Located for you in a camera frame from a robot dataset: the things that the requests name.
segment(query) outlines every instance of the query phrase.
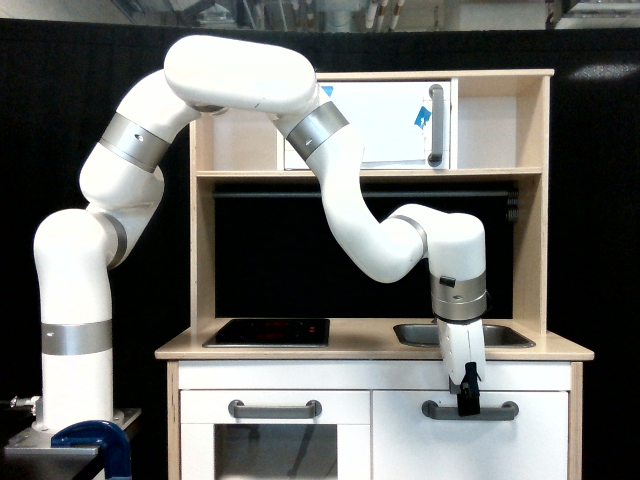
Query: white cabinet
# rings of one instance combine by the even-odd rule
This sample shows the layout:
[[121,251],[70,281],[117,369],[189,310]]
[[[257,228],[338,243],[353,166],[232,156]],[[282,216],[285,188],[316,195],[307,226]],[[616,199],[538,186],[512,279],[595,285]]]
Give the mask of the white cabinet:
[[[427,418],[429,400],[456,405],[443,371],[441,361],[182,361],[181,478],[567,479],[568,362],[488,363],[481,409],[514,402],[510,421]],[[236,418],[235,401],[266,413]],[[310,401],[317,415],[277,415]]]
[[370,404],[368,391],[182,391],[182,480],[370,479]]
[[441,391],[373,392],[376,480],[565,480],[567,392],[482,392],[481,408],[518,405],[512,421],[433,420],[427,400],[454,406]]

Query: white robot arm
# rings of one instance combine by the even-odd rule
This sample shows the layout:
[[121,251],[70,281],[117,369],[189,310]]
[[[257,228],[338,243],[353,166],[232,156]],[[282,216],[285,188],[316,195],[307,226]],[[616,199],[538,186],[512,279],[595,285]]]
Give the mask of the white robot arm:
[[462,385],[463,403],[465,395],[477,403],[485,367],[481,222],[405,205],[378,223],[360,192],[362,140],[319,88],[307,60],[279,47],[191,36],[169,50],[164,70],[140,81],[118,107],[80,175],[86,210],[55,213],[36,234],[43,428],[111,419],[107,270],[129,255],[155,212],[163,191],[157,165],[176,134],[203,112],[224,108],[268,114],[318,177],[337,241],[371,278],[397,281],[429,257],[445,365],[454,389]]

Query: stovetop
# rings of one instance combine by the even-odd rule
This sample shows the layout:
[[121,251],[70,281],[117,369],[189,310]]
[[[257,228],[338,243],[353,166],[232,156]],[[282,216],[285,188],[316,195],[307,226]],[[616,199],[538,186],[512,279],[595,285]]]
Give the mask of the stovetop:
[[234,318],[203,347],[326,347],[327,318]]

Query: gray handle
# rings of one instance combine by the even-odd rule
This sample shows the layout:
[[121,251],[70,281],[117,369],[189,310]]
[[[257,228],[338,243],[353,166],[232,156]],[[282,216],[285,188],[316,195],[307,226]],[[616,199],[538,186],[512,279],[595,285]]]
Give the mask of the gray handle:
[[431,153],[427,161],[432,167],[442,163],[444,153],[444,90],[440,85],[432,85],[429,95],[433,99],[431,108]]
[[505,402],[502,407],[482,408],[478,415],[461,417],[456,407],[439,407],[433,400],[422,404],[422,413],[433,420],[473,420],[476,422],[508,422],[516,418],[520,409],[515,402]]
[[233,418],[264,418],[268,420],[300,420],[315,418],[322,413],[322,405],[310,400],[301,407],[245,406],[240,400],[229,404],[229,414]]

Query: sink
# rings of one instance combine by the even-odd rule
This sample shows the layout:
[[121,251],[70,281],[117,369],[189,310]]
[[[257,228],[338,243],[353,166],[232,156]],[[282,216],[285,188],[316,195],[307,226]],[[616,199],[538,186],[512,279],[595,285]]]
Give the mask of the sink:
[[[438,325],[435,323],[414,323],[393,327],[400,343],[413,347],[438,347]],[[503,325],[483,325],[484,344],[486,347],[529,348],[535,342]]]

